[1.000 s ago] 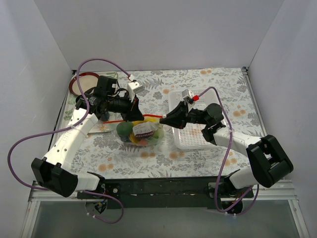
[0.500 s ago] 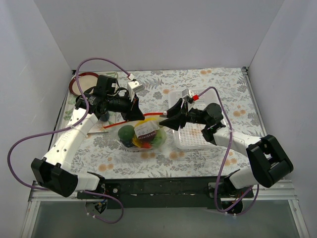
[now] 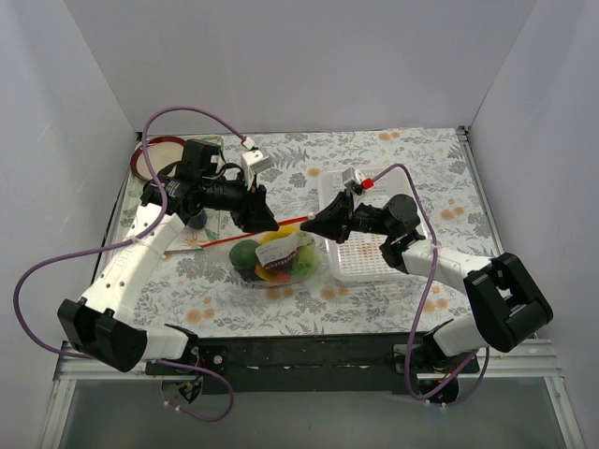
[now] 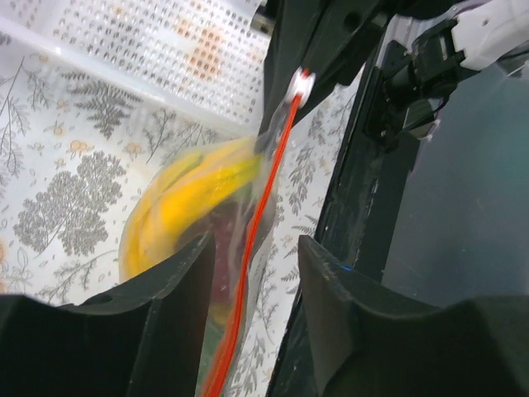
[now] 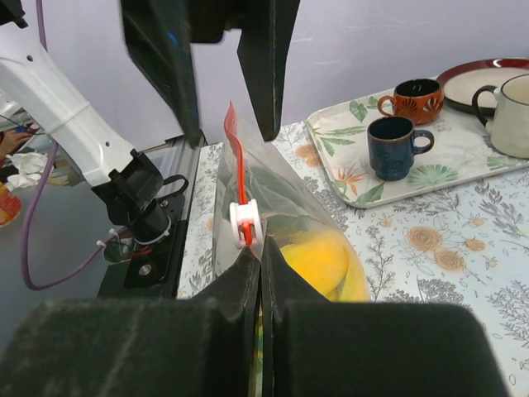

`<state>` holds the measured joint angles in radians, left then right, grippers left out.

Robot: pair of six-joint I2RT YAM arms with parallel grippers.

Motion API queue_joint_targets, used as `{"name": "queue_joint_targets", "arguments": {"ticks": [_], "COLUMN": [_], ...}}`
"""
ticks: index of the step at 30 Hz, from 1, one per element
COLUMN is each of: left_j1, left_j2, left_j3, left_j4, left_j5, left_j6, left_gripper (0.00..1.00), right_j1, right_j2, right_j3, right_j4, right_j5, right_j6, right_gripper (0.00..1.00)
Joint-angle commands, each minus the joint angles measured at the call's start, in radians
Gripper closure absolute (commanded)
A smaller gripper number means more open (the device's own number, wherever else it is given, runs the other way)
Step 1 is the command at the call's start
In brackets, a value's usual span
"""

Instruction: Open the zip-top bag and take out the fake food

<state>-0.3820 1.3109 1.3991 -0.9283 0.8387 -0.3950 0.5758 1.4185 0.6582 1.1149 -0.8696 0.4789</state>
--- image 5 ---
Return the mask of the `fake yellow banana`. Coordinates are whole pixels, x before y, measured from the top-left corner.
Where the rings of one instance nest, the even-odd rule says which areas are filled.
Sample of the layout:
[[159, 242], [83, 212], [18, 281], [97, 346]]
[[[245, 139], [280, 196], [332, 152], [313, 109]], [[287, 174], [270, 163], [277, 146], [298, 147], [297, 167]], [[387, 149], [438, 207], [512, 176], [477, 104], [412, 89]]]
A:
[[360, 258], [342, 232], [334, 228], [306, 232], [280, 251], [287, 264], [330, 301], [370, 301]]

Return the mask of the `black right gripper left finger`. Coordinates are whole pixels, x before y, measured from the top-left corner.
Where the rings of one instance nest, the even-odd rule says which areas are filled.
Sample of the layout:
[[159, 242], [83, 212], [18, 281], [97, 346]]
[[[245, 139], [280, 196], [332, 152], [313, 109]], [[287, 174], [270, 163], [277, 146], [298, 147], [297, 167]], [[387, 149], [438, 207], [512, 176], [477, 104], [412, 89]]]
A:
[[1, 360], [4, 396], [248, 396], [260, 262], [244, 249], [191, 299], [38, 305]]

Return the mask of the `clear zip top bag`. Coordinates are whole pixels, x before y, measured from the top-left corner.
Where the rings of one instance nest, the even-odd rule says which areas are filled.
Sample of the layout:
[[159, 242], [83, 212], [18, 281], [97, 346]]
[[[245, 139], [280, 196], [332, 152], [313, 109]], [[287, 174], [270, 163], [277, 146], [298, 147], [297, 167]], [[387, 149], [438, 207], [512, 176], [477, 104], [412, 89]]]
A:
[[217, 278], [244, 249], [260, 262], [256, 387], [262, 385], [264, 364], [261, 263], [266, 239], [274, 239], [280, 249], [306, 232], [322, 228], [343, 231], [279, 151], [243, 122], [234, 108], [226, 112], [224, 131], [217, 176], [213, 259]]

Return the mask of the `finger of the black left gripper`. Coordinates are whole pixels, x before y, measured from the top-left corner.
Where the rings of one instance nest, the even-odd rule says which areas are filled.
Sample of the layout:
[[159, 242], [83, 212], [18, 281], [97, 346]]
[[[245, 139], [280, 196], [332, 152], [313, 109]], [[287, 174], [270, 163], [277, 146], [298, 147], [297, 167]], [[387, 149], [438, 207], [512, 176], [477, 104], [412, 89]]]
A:
[[279, 134], [288, 50], [299, 0], [249, 1], [237, 55], [261, 135]]
[[126, 48], [131, 60], [176, 116], [186, 141], [199, 145], [198, 99], [186, 1], [121, 1]]

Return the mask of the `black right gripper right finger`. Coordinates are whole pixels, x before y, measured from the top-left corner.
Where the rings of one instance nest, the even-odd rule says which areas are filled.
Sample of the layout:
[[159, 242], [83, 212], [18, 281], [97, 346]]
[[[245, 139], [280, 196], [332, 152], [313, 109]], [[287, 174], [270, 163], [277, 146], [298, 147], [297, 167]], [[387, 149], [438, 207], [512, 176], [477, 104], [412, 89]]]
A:
[[272, 238], [261, 263], [265, 396], [505, 396], [484, 330], [453, 304], [333, 303]]

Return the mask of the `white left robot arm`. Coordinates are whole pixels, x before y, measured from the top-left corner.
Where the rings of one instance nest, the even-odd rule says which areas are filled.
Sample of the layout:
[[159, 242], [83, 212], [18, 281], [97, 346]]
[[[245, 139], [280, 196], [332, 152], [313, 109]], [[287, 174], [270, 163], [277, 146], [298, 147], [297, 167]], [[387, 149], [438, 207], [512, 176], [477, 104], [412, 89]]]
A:
[[[265, 141], [279, 134], [296, 1], [124, 1], [131, 60], [177, 117], [190, 146], [202, 139], [191, 46], [241, 31], [237, 54]], [[1, 87], [66, 152], [111, 222], [143, 245], [164, 238], [169, 217], [155, 201], [160, 172], [119, 136], [58, 69], [31, 30], [22, 4], [1, 4]]]

